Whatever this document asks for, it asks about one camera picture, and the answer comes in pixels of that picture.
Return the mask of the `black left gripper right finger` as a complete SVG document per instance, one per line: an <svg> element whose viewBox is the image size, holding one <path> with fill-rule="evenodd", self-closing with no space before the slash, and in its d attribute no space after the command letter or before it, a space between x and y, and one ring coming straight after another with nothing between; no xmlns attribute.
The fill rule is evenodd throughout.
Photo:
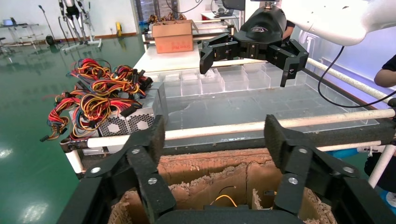
<svg viewBox="0 0 396 224"><path fill-rule="evenodd" d="M318 150L302 132L282 127L274 115L266 116L264 139L283 174L274 201L276 210L297 214L305 188L328 200L333 210L349 214L360 206L361 195L353 184L361 179L353 167Z"/></svg>

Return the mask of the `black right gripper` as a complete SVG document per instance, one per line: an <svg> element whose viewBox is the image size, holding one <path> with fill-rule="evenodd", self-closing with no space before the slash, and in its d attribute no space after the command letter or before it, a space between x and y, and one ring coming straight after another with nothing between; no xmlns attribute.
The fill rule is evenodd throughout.
<svg viewBox="0 0 396 224"><path fill-rule="evenodd" d="M203 41L199 52L200 74L206 74L213 62L233 60L237 56L267 60L282 70L280 86L285 87L287 80L295 79L297 72L305 68L309 57L308 51L295 39L281 45L286 23L282 9L261 7L233 37L224 33Z"/></svg>

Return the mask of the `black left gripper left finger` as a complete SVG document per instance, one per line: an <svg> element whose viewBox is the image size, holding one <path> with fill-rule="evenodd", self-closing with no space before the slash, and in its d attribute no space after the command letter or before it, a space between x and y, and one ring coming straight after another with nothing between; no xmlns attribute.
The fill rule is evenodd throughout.
<svg viewBox="0 0 396 224"><path fill-rule="evenodd" d="M110 202L129 189L138 191L150 223L174 210L176 200L157 169L165 142L164 117L155 117L152 125L128 137L118 152L98 163L100 171L89 171L84 179L98 179Z"/></svg>

